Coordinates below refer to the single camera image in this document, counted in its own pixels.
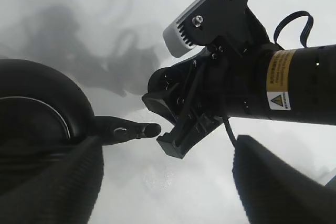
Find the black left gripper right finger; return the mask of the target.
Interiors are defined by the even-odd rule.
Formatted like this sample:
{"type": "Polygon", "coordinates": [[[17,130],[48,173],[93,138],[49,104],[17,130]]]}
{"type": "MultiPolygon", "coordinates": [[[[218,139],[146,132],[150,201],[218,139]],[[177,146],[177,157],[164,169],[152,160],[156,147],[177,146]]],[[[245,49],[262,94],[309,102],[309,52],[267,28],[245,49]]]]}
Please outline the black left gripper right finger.
{"type": "Polygon", "coordinates": [[[249,223],[335,223],[335,190],[249,135],[237,138],[232,172],[249,223]]]}

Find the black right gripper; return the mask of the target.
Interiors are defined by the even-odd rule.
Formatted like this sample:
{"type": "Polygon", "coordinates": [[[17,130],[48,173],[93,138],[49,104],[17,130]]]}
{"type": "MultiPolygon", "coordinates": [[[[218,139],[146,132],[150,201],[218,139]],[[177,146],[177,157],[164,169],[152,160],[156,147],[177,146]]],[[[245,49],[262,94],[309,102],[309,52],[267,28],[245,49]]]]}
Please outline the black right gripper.
{"type": "Polygon", "coordinates": [[[142,100],[173,125],[157,138],[166,155],[183,159],[229,118],[267,119],[268,35],[248,6],[201,7],[183,23],[202,50],[153,73],[142,100]]]}

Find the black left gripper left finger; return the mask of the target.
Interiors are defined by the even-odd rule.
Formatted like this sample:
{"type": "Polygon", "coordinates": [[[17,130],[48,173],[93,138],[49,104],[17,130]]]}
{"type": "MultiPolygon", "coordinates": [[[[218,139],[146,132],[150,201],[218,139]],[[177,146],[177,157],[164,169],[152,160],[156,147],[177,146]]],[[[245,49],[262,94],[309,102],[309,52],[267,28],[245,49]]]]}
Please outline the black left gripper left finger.
{"type": "Polygon", "coordinates": [[[1,223],[88,223],[104,176],[97,137],[1,148],[1,223]]]}

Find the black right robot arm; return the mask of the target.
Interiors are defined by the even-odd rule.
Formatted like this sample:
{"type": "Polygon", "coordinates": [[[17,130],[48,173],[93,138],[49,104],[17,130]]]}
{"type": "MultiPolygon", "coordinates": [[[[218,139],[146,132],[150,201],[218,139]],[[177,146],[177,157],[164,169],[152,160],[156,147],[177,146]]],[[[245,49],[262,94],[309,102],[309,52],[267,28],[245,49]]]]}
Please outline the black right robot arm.
{"type": "Polygon", "coordinates": [[[269,40],[253,13],[246,15],[252,43],[216,36],[195,56],[151,75],[142,101],[173,125],[157,138],[167,155],[184,158],[220,125],[235,145],[230,118],[335,125],[335,45],[307,46],[313,17],[288,15],[269,40]]]}

